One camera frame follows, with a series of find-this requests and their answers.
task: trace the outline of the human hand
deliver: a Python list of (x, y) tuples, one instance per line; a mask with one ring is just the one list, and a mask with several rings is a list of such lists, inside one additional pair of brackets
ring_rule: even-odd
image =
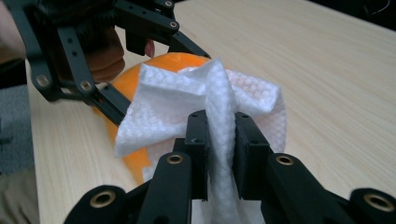
[[(124, 68), (123, 47), (116, 31), (111, 28), (104, 31), (103, 35), (96, 36), (93, 40), (95, 48), (85, 52), (87, 64), (90, 67), (92, 77), (97, 82), (114, 79)], [(154, 42), (148, 40), (145, 53), (149, 57), (154, 56)], [(15, 25), (12, 16), (6, 6), (0, 0), (0, 63), (14, 59), (24, 59), (26, 50)]]

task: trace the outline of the white textured towel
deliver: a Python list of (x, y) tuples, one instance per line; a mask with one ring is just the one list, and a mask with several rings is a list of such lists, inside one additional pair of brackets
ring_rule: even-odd
[(210, 131), (208, 202), (193, 202), (193, 223), (263, 223), (260, 203), (239, 200), (232, 162), (237, 111), (253, 117), (274, 152), (286, 140), (286, 110), (277, 85), (225, 70), (220, 60), (177, 74), (142, 64), (139, 84), (116, 138), (116, 156), (148, 149), (152, 178), (161, 155), (184, 137), (188, 115), (206, 110)]

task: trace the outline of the orange plastic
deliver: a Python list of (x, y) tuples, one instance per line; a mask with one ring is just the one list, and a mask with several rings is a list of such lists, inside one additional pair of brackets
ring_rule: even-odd
[[(167, 53), (162, 56), (158, 56), (145, 62), (150, 66), (159, 67), (172, 72), (177, 72), (186, 67), (197, 67), (203, 65), (209, 59), (187, 53)], [(134, 97), (134, 92), (137, 88), (139, 78), (140, 64), (127, 70), (113, 81), (113, 86), (119, 90), (129, 100)], [(118, 127), (112, 123), (105, 116), (106, 126), (111, 141), (114, 143)], [(149, 155), (146, 149), (140, 148), (136, 152), (123, 158), (126, 166), (131, 171), (137, 184), (143, 183), (142, 169), (146, 166), (150, 166)]]

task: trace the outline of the light wood surface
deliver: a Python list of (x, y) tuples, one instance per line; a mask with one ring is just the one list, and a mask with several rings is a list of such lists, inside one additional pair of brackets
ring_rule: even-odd
[[(396, 196), (396, 33), (303, 0), (191, 0), (176, 16), (213, 58), (282, 87), (286, 152), (326, 189)], [(134, 187), (89, 107), (29, 94), (41, 223), (63, 222), (98, 185)]]

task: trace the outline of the gray floor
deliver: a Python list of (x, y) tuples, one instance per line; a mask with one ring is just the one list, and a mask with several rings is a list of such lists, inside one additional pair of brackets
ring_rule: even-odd
[(35, 164), (26, 85), (0, 90), (0, 173)]

